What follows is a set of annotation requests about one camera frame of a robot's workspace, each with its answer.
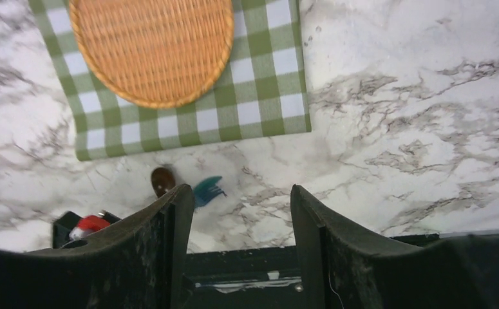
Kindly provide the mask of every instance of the green and white checkered cloth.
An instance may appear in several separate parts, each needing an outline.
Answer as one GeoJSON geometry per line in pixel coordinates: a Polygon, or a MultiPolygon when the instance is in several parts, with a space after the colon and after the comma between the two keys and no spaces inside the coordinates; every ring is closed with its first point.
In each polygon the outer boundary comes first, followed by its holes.
{"type": "Polygon", "coordinates": [[[182,108],[140,108],[86,66],[69,0],[29,0],[75,118],[77,158],[311,131],[298,0],[233,0],[234,44],[213,89],[182,108]]]}

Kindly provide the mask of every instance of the brown spoon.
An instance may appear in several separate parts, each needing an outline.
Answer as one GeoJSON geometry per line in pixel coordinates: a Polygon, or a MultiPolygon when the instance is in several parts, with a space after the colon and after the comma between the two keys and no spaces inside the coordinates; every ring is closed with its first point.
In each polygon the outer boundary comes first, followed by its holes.
{"type": "Polygon", "coordinates": [[[158,198],[175,187],[175,177],[168,169],[159,167],[151,174],[151,184],[158,198]]]}

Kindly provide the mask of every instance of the wicker basket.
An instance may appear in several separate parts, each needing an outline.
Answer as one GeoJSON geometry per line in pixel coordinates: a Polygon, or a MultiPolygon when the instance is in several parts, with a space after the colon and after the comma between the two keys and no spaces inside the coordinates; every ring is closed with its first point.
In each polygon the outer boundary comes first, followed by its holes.
{"type": "Polygon", "coordinates": [[[70,17],[96,77],[146,108],[194,102],[232,48],[231,0],[70,0],[70,17]]]}

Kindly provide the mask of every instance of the basket rim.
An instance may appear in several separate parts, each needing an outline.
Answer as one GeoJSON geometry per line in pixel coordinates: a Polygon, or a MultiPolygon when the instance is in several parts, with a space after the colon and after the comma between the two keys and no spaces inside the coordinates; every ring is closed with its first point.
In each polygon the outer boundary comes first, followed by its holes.
{"type": "Polygon", "coordinates": [[[69,15],[71,19],[71,27],[73,28],[73,34],[75,35],[75,40],[79,47],[79,51],[82,54],[82,57],[86,61],[86,64],[92,71],[92,73],[112,92],[116,95],[122,97],[125,100],[128,100],[135,105],[138,105],[143,108],[152,108],[152,109],[169,109],[169,108],[179,108],[181,106],[188,105],[198,98],[200,98],[203,94],[208,92],[213,85],[217,82],[223,71],[225,70],[230,55],[232,51],[232,43],[234,42],[234,12],[232,8],[231,0],[223,0],[226,5],[222,7],[223,10],[227,12],[225,15],[225,22],[227,24],[226,32],[225,32],[225,46],[223,48],[221,57],[218,61],[217,67],[215,69],[210,70],[208,78],[205,82],[196,89],[194,92],[181,97],[176,98],[170,101],[155,101],[149,100],[148,98],[138,97],[126,90],[122,87],[116,85],[105,73],[103,73],[96,61],[92,57],[91,53],[88,51],[86,45],[84,44],[84,34],[80,27],[80,17],[78,11],[78,4],[83,0],[70,0],[69,1],[69,15]]]}

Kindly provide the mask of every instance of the red object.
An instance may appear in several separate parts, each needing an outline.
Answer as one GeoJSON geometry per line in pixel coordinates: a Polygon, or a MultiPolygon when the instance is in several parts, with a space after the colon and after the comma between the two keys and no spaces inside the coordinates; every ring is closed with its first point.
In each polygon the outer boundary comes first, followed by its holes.
{"type": "Polygon", "coordinates": [[[111,225],[109,222],[100,217],[88,216],[80,219],[80,221],[77,224],[77,227],[80,228],[81,230],[92,230],[94,232],[97,232],[98,230],[106,228],[109,225],[111,225]]]}

